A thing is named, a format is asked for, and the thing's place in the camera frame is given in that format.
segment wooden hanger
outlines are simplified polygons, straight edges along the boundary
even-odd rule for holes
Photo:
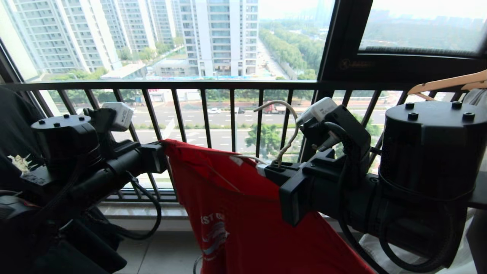
[[[472,90],[474,88],[487,88],[487,79],[480,82],[466,84],[462,87],[462,90]]]
[[[437,89],[448,88],[448,87],[459,86],[459,85],[466,85],[470,83],[477,83],[486,80],[487,80],[487,70],[483,70],[477,73],[419,84],[414,86],[412,89],[410,89],[408,91],[408,95],[416,94],[426,100],[434,100],[433,98],[427,95],[421,94],[421,92],[433,91]]]

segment red shirt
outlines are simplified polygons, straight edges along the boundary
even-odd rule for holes
[[[374,273],[317,213],[281,218],[278,186],[234,153],[163,141],[204,274]]]

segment tiled floor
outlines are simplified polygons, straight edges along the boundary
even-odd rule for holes
[[[127,239],[118,252],[128,262],[118,274],[191,274],[201,255],[192,232],[157,232],[145,241]]]

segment sky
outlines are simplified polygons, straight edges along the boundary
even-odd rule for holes
[[[316,9],[318,1],[323,1],[330,9],[335,3],[333,0],[259,0],[259,16],[262,19],[285,18],[286,14]],[[422,19],[437,16],[487,18],[487,0],[374,0],[372,8],[389,10],[392,17],[409,14]]]

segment screw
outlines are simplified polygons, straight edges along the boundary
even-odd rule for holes
[[[462,102],[455,101],[455,102],[451,103],[451,108],[452,109],[461,109],[462,108]]]
[[[465,112],[463,113],[463,121],[468,121],[468,122],[471,122],[473,121],[473,119],[475,118],[475,113],[472,113],[472,112]]]
[[[419,114],[417,112],[409,112],[408,120],[418,120]]]
[[[404,106],[406,109],[413,109],[414,108],[414,103],[406,103]]]

